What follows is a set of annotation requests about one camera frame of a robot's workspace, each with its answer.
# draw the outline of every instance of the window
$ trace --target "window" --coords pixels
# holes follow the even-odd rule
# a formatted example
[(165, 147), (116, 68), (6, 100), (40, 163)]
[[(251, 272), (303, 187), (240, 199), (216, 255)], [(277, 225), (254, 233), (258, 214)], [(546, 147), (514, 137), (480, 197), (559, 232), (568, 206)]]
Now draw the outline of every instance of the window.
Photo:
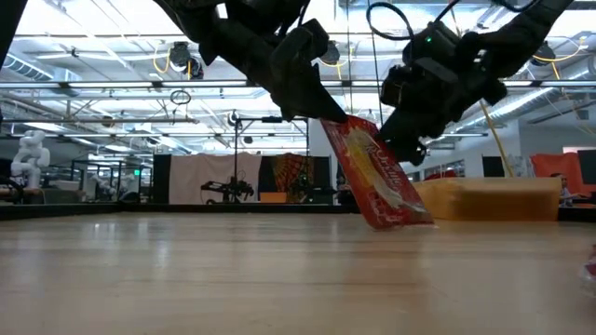
[(464, 160), (459, 160), (456, 162), (448, 163), (439, 165), (436, 167), (429, 167), (425, 169), (425, 179), (434, 175), (443, 173), (445, 171), (453, 171), (455, 172), (456, 177), (466, 177), (466, 165)]

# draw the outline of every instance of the white humanoid robot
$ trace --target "white humanoid robot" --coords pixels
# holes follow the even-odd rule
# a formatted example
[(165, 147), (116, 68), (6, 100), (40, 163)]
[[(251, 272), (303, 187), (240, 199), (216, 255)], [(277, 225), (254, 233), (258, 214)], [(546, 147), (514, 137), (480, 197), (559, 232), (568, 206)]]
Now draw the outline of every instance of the white humanoid robot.
[[(27, 177), (27, 188), (38, 189), (41, 179), (41, 168), (49, 166), (49, 150), (42, 141), (46, 133), (41, 130), (29, 130), (19, 140), (19, 151), (12, 160), (10, 170), (14, 177)], [(29, 157), (26, 163), (21, 161)]]

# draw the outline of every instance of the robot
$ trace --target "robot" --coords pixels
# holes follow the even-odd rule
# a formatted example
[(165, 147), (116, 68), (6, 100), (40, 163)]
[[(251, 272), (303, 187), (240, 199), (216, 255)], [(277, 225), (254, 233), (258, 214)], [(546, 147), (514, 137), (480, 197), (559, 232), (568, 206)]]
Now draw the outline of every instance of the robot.
[(120, 200), (124, 195), (129, 193), (129, 185), (135, 180), (133, 175), (125, 175), (120, 179), (120, 190), (117, 191), (116, 181), (110, 185), (109, 181), (102, 180), (97, 173), (91, 176), (91, 180), (96, 182), (95, 200), (112, 201), (114, 195), (118, 194)]
[(116, 190), (110, 185), (109, 181), (102, 180), (97, 173), (91, 176), (91, 180), (96, 182), (95, 200), (112, 200)]
[[(41, 168), (49, 166), (49, 150), (42, 141), (46, 133), (42, 130), (29, 130), (19, 140), (19, 151), (12, 160), (10, 170), (13, 177), (27, 177), (28, 189), (38, 189), (41, 180)], [(29, 157), (26, 163), (22, 160)]]
[[(229, 183), (221, 183), (217, 181), (207, 181), (205, 184), (201, 185), (201, 191), (211, 191), (217, 192), (222, 194), (222, 203), (223, 204), (239, 204), (239, 198), (244, 194), (244, 201), (249, 198), (249, 196), (254, 195), (254, 189), (252, 189), (252, 185), (245, 181), (238, 181), (235, 177), (231, 177)], [(215, 205), (217, 201), (213, 199), (209, 199), (205, 202), (207, 205)]]
[[(221, 57), (258, 84), (280, 107), (282, 116), (296, 115), (345, 122), (344, 110), (320, 83), (315, 58), (329, 51), (329, 36), (317, 20), (303, 23), (310, 0), (154, 0), (192, 41), (209, 66)], [(573, 0), (533, 0), (515, 8), (507, 0), (493, 3), (521, 12), (492, 33), (459, 37), (440, 19), (453, 0), (427, 28), (410, 36), (391, 36), (371, 24), (371, 10), (395, 6), (375, 2), (367, 11), (372, 31), (391, 40), (409, 40), (403, 66), (389, 71), (381, 101), (395, 112), (381, 127), (378, 140), (400, 162), (420, 165), (427, 155), (423, 138), (441, 136), (471, 105), (485, 99), (491, 105), (507, 96), (499, 79), (514, 75), (542, 46), (550, 28)], [(224, 4), (228, 19), (216, 7)], [(298, 20), (295, 29), (288, 32)]]

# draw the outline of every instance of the fluorescent light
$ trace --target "fluorescent light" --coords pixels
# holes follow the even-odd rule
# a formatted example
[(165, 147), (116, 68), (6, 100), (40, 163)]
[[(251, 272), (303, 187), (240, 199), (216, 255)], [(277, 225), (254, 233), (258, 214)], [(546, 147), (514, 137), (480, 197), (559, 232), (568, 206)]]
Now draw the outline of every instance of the fluorescent light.
[(95, 83), (68, 83), (72, 88), (135, 88), (152, 87), (151, 82), (95, 82)]
[(83, 140), (83, 139), (73, 139), (73, 141), (77, 141), (81, 144), (85, 144), (85, 145), (97, 145), (95, 143), (93, 143), (92, 141), (87, 141), (87, 140)]
[(130, 149), (129, 147), (125, 147), (125, 146), (122, 146), (122, 145), (112, 145), (112, 144), (110, 144), (110, 145), (106, 145), (104, 148), (107, 149), (107, 150), (118, 151), (120, 153), (125, 153), (125, 152), (132, 151), (132, 149)]
[(225, 9), (225, 4), (217, 5), (217, 13), (220, 15), (220, 19), (227, 19), (227, 10)]
[(442, 137), (443, 138), (447, 138), (447, 137), (455, 137), (455, 138), (462, 138), (462, 137), (484, 137), (484, 136), (488, 136), (487, 133), (473, 133), (473, 134), (443, 134)]
[(324, 87), (340, 87), (342, 82), (340, 80), (323, 80), (320, 82)]
[(115, 134), (118, 138), (129, 138), (129, 137), (161, 137), (161, 134)]
[(565, 81), (544, 81), (542, 82), (544, 87), (596, 87), (596, 81), (594, 80), (565, 80)]
[(354, 87), (377, 87), (383, 85), (382, 81), (376, 81), (376, 80), (359, 80), (359, 81), (353, 81), (352, 82), (352, 86)]
[(19, 89), (19, 88), (60, 88), (58, 83), (0, 83), (0, 88)]
[(504, 81), (506, 87), (527, 87), (532, 85), (532, 81), (530, 80), (508, 80)]
[[(20, 137), (25, 137), (25, 134), (9, 134), (8, 136), (20, 138)], [(50, 137), (57, 138), (57, 137), (59, 137), (59, 135), (58, 134), (46, 134), (46, 137), (47, 138), (50, 138)]]
[(69, 138), (105, 138), (111, 136), (110, 134), (64, 134), (64, 137)]
[(54, 124), (49, 124), (49, 123), (45, 123), (45, 122), (27, 122), (24, 125), (28, 126), (28, 127), (36, 127), (38, 129), (54, 131), (54, 132), (66, 130), (64, 127), (56, 126)]
[(170, 81), (162, 82), (163, 87), (246, 87), (244, 81)]

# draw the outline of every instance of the wall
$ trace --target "wall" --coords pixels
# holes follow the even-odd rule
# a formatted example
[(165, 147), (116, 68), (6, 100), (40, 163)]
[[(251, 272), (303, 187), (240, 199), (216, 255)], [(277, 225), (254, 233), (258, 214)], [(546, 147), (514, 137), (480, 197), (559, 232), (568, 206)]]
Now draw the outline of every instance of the wall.
[[(492, 132), (490, 129), (486, 132), (489, 134), (487, 137), (463, 138), (455, 145), (455, 150), (431, 151), (430, 157), (427, 157), (419, 167), (414, 167), (411, 164), (402, 164), (402, 167), (406, 173), (421, 171), (421, 178), (424, 178), (426, 168), (464, 160), (466, 177), (483, 177), (482, 156), (500, 155)], [(517, 120), (508, 122), (505, 127), (498, 129), (496, 132), (503, 143), (506, 154), (520, 154), (520, 128)]]
[(566, 146), (596, 146), (596, 135), (583, 133), (577, 127), (520, 127), (521, 155), (562, 154)]

